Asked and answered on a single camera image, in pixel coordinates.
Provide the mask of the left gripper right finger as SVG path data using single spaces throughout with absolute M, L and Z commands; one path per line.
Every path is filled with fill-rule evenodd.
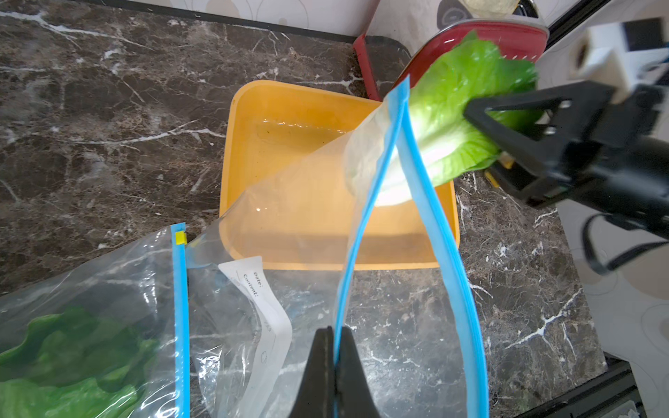
M 349 327 L 341 329 L 341 345 L 336 363 L 336 416 L 381 417 L 370 393 L 353 332 Z

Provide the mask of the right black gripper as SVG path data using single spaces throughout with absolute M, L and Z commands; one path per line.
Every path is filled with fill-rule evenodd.
M 484 171 L 491 183 L 530 207 L 574 200 L 628 230 L 668 236 L 668 144 L 651 137 L 666 99 L 663 87 L 641 85 L 614 104 L 616 89 L 593 81 L 473 99 L 463 116 L 514 158 Z M 511 128 L 495 111 L 530 111 L 540 119 Z M 538 178 L 547 191 L 532 193 Z

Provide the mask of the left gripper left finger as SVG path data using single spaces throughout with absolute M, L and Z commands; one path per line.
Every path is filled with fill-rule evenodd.
M 332 418 L 335 414 L 334 333 L 315 332 L 308 360 L 289 418 Z

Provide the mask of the chinese cabbage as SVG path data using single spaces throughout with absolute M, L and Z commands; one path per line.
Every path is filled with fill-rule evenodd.
M 135 327 L 69 308 L 32 320 L 23 342 L 1 353 L 1 381 L 61 388 L 94 379 L 107 392 L 138 388 L 159 346 Z
M 463 116 L 472 99 L 536 88 L 538 73 L 527 60 L 507 59 L 491 41 L 471 31 L 439 57 L 409 91 L 409 121 L 432 186 L 489 167 L 499 148 Z M 351 132 L 343 152 L 348 191 L 368 191 L 392 126 L 388 104 L 381 104 Z
M 107 392 L 94 379 L 61 388 L 26 379 L 1 384 L 3 417 L 127 417 L 138 401 L 134 387 Z

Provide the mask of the clear zipper bag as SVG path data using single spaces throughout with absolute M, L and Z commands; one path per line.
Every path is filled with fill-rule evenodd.
M 477 310 L 458 252 L 455 198 L 428 181 L 409 121 L 409 83 L 388 104 L 391 129 L 341 271 L 272 270 L 233 258 L 222 216 L 186 249 L 199 406 L 212 417 L 284 417 L 319 328 L 354 336 L 380 416 L 486 417 Z
M 4 417 L 190 414 L 186 227 L 1 299 Z

